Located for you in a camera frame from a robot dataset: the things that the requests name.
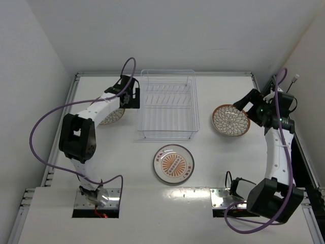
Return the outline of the floral patterned plate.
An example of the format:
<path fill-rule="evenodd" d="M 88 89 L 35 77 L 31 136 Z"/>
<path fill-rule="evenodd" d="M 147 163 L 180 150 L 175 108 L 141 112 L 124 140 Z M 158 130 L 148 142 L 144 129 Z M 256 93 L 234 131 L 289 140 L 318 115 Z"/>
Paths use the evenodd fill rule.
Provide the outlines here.
<path fill-rule="evenodd" d="M 125 109 L 119 108 L 111 112 L 109 115 L 107 115 L 101 122 L 100 125 L 110 125 L 118 120 L 120 120 L 125 113 Z"/>
<path fill-rule="evenodd" d="M 212 124 L 218 132 L 230 137 L 242 136 L 250 129 L 246 112 L 231 104 L 220 105 L 213 111 Z"/>

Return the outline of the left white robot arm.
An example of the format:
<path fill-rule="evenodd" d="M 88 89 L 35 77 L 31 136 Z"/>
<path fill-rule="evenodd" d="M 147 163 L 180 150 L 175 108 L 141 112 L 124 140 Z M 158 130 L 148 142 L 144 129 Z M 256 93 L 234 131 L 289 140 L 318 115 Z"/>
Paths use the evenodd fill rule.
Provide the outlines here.
<path fill-rule="evenodd" d="M 137 79 L 120 75 L 119 80 L 104 91 L 86 109 L 68 113 L 62 121 L 59 150 L 71 161 L 78 175 L 79 190 L 86 200 L 104 207 L 109 193 L 104 188 L 95 163 L 91 159 L 96 151 L 96 128 L 108 115 L 119 109 L 140 108 L 140 85 Z"/>

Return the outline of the orange sunburst glass plate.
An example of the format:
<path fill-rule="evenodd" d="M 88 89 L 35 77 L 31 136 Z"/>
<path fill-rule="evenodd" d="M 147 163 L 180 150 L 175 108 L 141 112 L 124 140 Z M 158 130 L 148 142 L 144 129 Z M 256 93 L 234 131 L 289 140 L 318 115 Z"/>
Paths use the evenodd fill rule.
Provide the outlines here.
<path fill-rule="evenodd" d="M 161 147 L 153 157 L 153 172 L 159 181 L 167 185 L 181 185 L 193 174 L 194 157 L 191 152 L 179 144 L 167 144 Z"/>

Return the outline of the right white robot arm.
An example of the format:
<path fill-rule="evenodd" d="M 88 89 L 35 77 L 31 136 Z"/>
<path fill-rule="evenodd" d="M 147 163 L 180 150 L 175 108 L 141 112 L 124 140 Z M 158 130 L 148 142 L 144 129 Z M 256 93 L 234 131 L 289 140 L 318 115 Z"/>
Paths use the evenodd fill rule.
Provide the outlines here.
<path fill-rule="evenodd" d="M 254 186 L 247 196 L 247 211 L 251 214 L 284 224 L 298 208 L 304 193 L 295 186 L 291 164 L 291 143 L 295 122 L 290 119 L 290 106 L 294 97 L 278 91 L 264 96 L 252 89 L 244 98 L 234 103 L 242 110 L 248 103 L 248 118 L 265 129 L 267 167 L 265 178 Z"/>

